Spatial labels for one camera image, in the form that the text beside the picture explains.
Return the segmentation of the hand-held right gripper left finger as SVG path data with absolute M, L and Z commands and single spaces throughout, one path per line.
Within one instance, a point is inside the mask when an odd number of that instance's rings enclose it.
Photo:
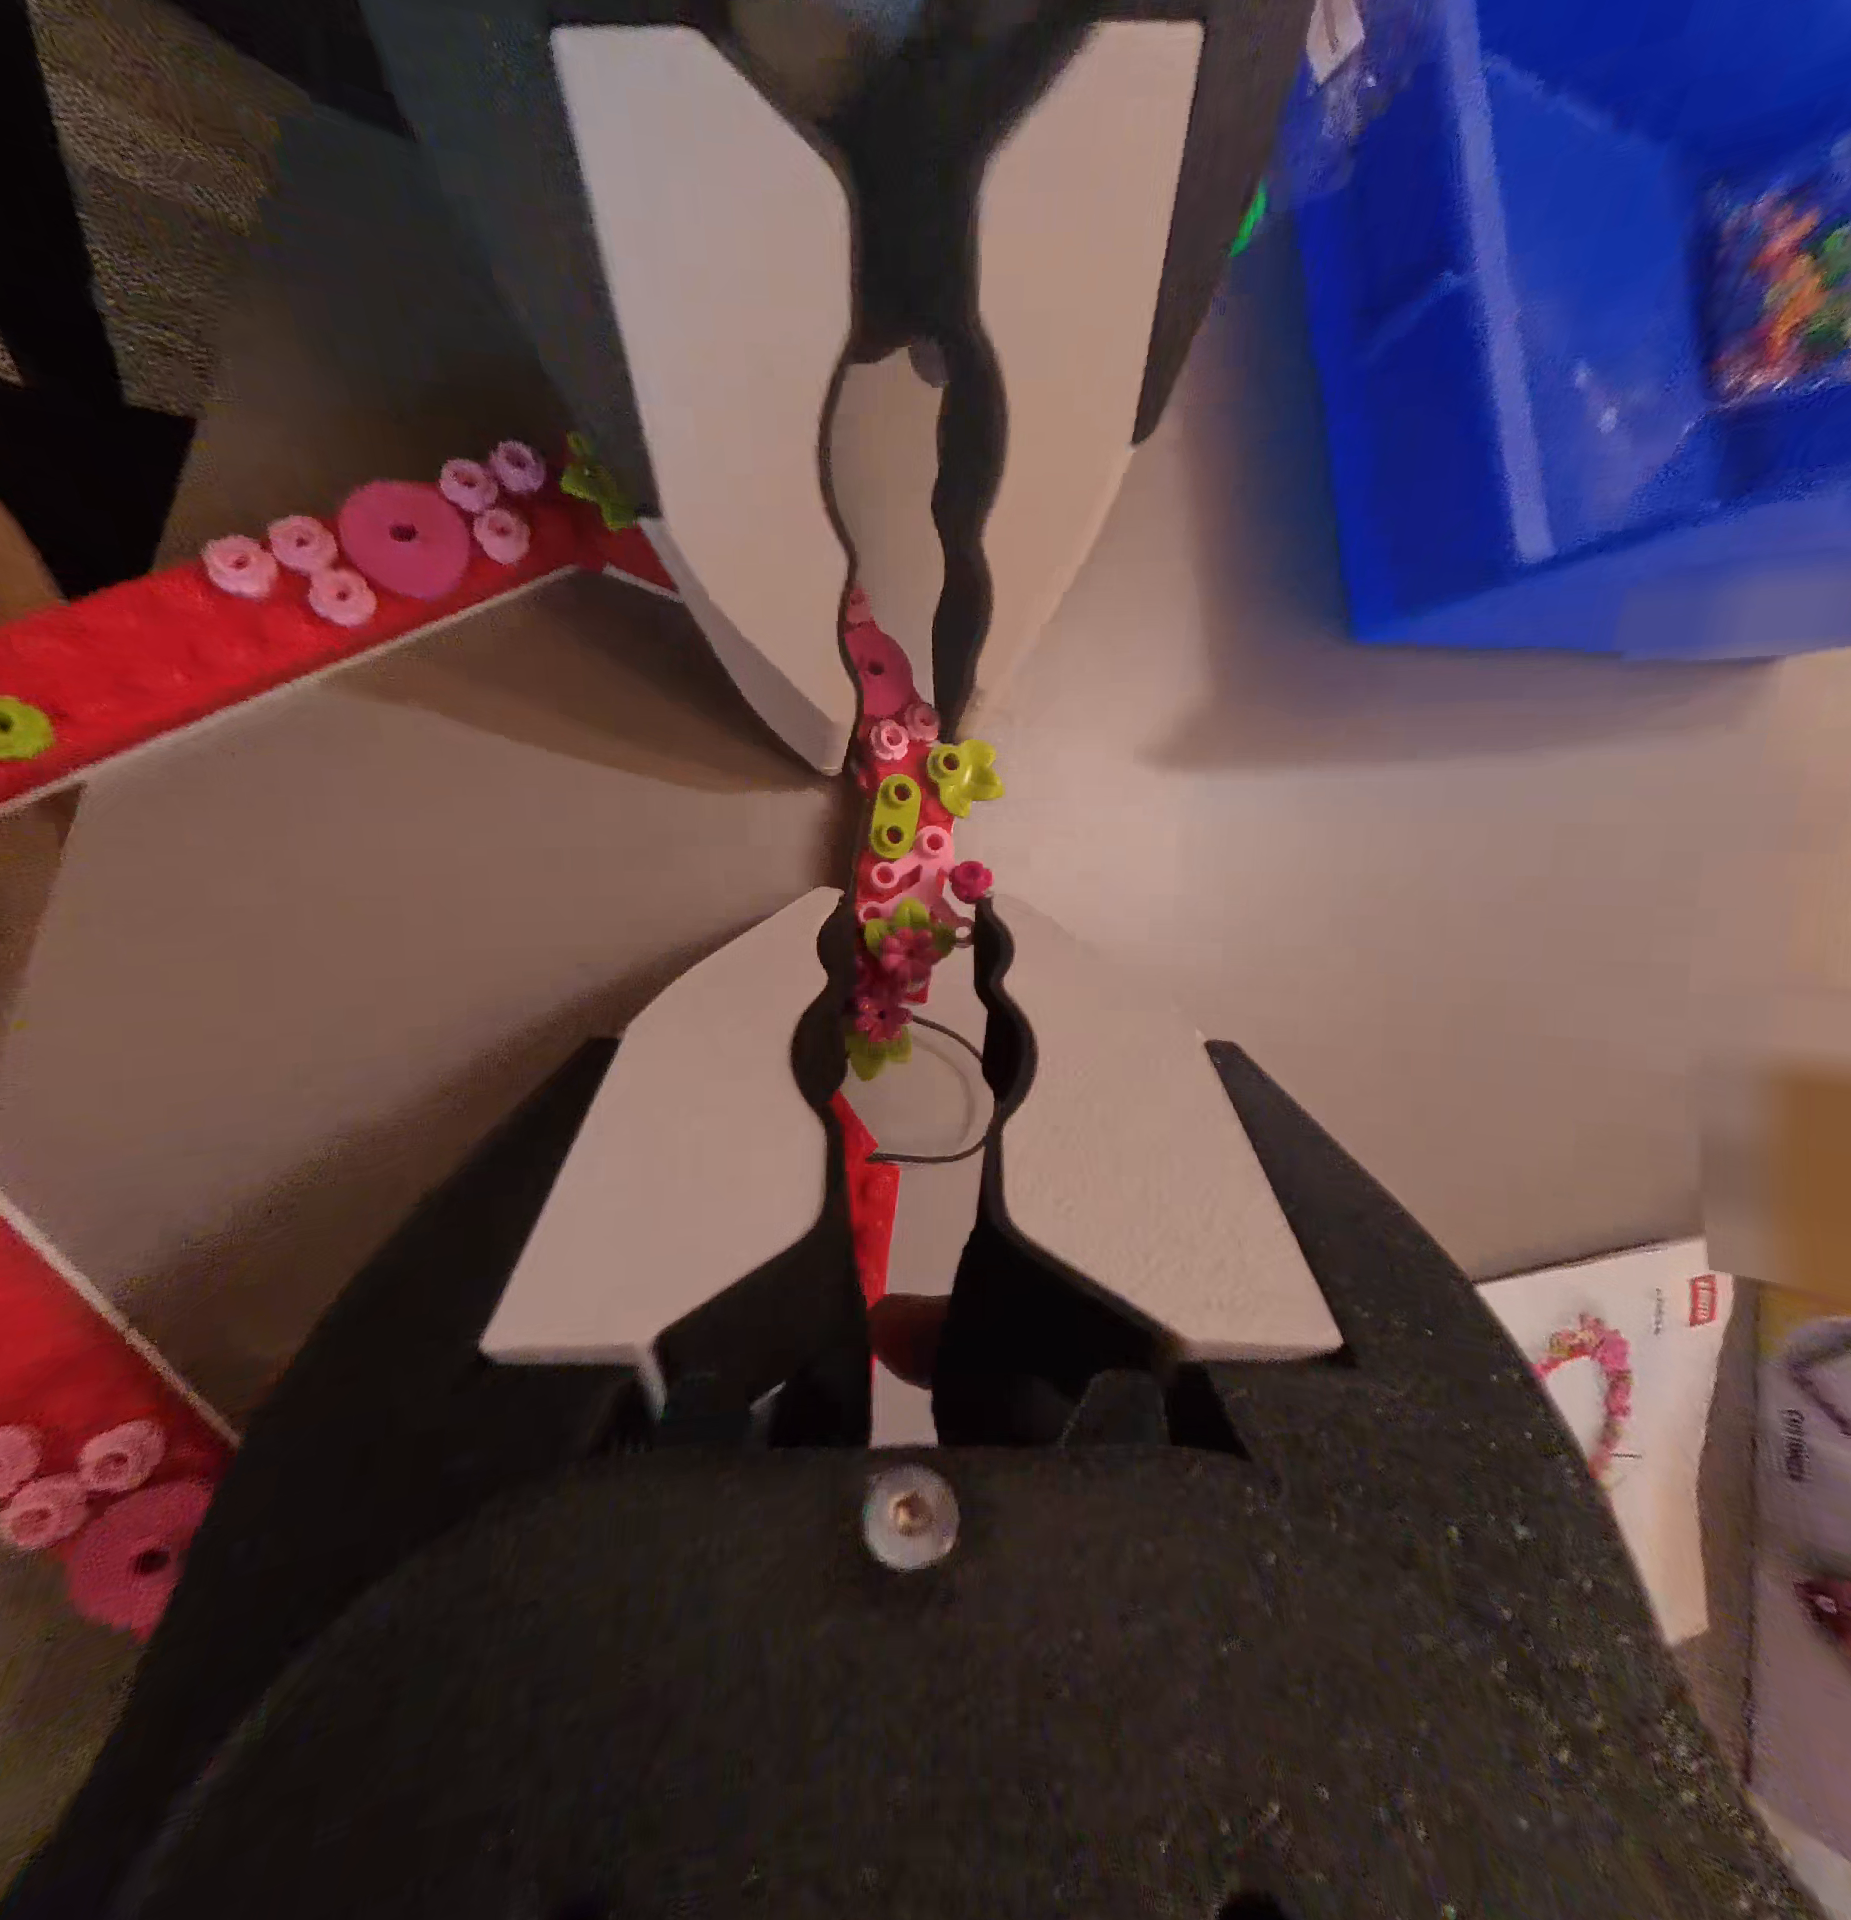
M 794 1029 L 840 907 L 810 891 L 626 1027 L 482 1335 L 488 1361 L 666 1370 L 666 1336 L 816 1226 L 826 1144 Z

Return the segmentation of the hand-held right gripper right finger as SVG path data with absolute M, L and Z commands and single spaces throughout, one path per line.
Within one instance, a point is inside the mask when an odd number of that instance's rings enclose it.
M 994 1120 L 958 1364 L 1332 1357 L 1342 1333 L 1178 1005 L 1026 900 L 978 919 Z

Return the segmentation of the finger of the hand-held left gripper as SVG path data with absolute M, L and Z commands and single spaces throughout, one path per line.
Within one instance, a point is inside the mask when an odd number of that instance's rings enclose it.
M 936 681 L 998 697 L 1058 612 L 1130 469 L 1204 56 L 1196 18 L 1110 18 L 986 157 L 974 206 L 982 465 L 944 535 Z
M 694 27 L 566 24 L 552 48 L 650 462 L 642 528 L 748 706 L 838 775 L 860 714 L 824 469 L 846 186 Z

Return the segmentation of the red brick heart frame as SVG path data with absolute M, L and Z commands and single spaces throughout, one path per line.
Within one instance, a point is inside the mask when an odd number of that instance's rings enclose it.
M 0 817 L 450 616 L 568 570 L 680 602 L 684 563 L 584 437 L 558 477 L 522 443 L 432 483 L 370 483 L 336 517 L 208 540 L 192 563 L 0 626 Z M 954 833 L 1004 797 L 994 751 L 940 730 L 862 588 L 842 616 L 864 699 L 852 775 L 872 799 L 848 900 L 854 1073 L 910 1056 L 932 973 L 972 938 L 992 873 Z M 60 1576 L 72 1616 L 150 1640 L 226 1474 L 228 1429 L 0 1198 L 0 1546 Z

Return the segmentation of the grey desk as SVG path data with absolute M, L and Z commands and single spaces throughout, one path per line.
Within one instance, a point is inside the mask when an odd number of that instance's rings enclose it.
M 1342 636 L 1286 222 L 978 724 L 1004 888 L 1242 1045 L 1477 1279 L 1697 1230 L 1697 1068 L 1851 991 L 1851 648 Z M 240 1422 L 570 1048 L 830 884 L 844 786 L 578 575 L 0 825 L 0 1188 Z

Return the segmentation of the clear plastic bag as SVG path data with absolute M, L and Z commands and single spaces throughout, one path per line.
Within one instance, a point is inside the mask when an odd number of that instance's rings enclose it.
M 1430 55 L 1438 4 L 1316 3 L 1270 171 L 1246 205 L 1230 256 L 1248 253 L 1270 215 L 1350 184 L 1366 137 Z

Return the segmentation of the blue plastic bin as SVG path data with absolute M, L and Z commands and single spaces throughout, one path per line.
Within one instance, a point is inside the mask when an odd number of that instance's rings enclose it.
M 1436 3 L 1294 210 L 1372 646 L 1851 646 L 1851 387 L 1721 403 L 1705 186 L 1851 130 L 1851 3 Z

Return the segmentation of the white instruction booklet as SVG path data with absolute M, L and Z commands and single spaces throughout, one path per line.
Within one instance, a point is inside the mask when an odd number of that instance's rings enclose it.
M 1479 1288 L 1571 1432 L 1657 1630 L 1707 1628 L 1701 1466 L 1733 1308 L 1703 1238 L 1525 1270 Z

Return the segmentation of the bag of colourful bricks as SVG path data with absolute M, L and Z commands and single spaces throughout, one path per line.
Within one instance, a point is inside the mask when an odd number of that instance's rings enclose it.
M 1745 406 L 1851 387 L 1851 128 L 1705 186 L 1705 357 Z

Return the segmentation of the yellow and white toy box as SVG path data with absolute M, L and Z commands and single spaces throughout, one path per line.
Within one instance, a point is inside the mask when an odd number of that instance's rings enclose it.
M 1851 1312 L 1757 1293 L 1751 1784 L 1851 1864 Z

